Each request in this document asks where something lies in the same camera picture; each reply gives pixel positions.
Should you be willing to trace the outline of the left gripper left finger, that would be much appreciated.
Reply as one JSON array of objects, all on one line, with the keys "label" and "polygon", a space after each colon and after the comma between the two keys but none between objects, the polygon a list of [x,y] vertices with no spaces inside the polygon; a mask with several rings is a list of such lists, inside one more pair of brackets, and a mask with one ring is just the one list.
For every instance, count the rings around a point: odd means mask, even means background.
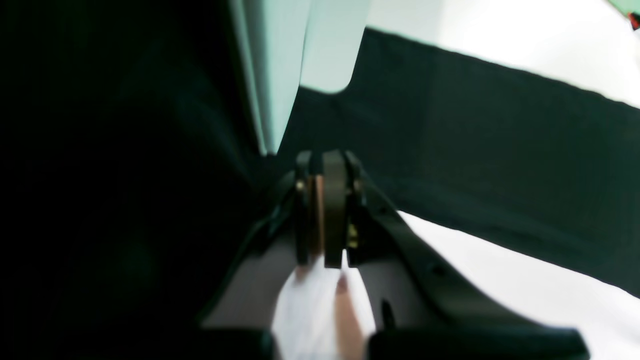
[{"label": "left gripper left finger", "polygon": [[313,153],[298,153],[294,167],[258,202],[258,215],[210,303],[199,316],[206,330],[267,330],[282,287],[313,256]]}]

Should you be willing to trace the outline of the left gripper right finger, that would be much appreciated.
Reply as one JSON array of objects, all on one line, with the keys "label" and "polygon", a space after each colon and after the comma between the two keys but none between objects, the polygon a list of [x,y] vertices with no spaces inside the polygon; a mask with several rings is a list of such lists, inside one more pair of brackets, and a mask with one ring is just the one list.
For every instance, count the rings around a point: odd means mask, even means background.
[{"label": "left gripper right finger", "polygon": [[353,153],[322,155],[327,268],[359,271],[375,333],[367,360],[589,360],[576,328],[542,325],[480,290],[397,213]]}]

